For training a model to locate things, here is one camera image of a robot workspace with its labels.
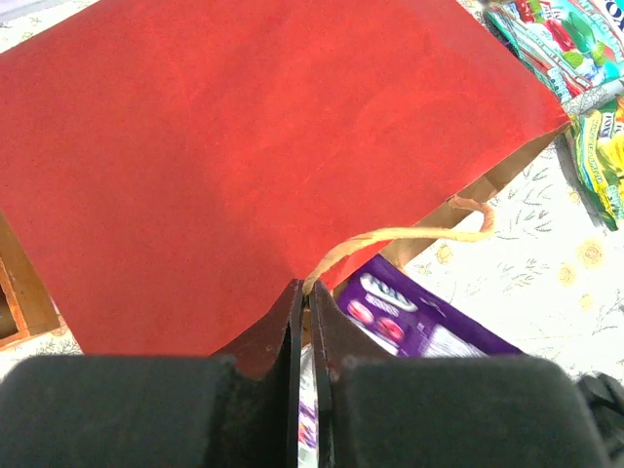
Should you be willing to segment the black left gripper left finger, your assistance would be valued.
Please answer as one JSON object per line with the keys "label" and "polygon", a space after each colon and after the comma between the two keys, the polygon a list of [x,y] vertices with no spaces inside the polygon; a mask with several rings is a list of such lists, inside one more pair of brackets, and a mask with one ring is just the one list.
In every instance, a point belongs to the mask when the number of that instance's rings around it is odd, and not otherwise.
{"label": "black left gripper left finger", "polygon": [[1,384],[5,467],[294,467],[303,294],[209,357],[39,355]]}

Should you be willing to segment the teal Fox's mint candy bag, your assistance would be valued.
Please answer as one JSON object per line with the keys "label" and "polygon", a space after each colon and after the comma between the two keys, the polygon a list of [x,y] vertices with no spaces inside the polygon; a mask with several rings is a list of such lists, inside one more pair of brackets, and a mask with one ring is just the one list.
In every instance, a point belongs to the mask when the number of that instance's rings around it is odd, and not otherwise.
{"label": "teal Fox's mint candy bag", "polygon": [[492,1],[484,17],[562,103],[623,77],[621,1]]}

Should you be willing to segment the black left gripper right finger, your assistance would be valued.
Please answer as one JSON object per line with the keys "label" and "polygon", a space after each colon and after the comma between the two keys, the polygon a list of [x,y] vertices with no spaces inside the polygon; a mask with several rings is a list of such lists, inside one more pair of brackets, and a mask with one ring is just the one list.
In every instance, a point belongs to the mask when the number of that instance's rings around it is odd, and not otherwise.
{"label": "black left gripper right finger", "polygon": [[528,356],[390,355],[306,290],[315,352],[322,467],[608,467],[576,386]]}

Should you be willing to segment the green yellow candy bag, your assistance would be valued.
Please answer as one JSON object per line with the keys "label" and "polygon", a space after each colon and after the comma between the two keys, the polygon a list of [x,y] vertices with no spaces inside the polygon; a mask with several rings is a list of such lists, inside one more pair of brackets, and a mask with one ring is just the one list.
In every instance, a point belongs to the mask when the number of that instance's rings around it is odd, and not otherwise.
{"label": "green yellow candy bag", "polygon": [[566,132],[577,179],[603,224],[623,227],[623,96],[572,114]]}

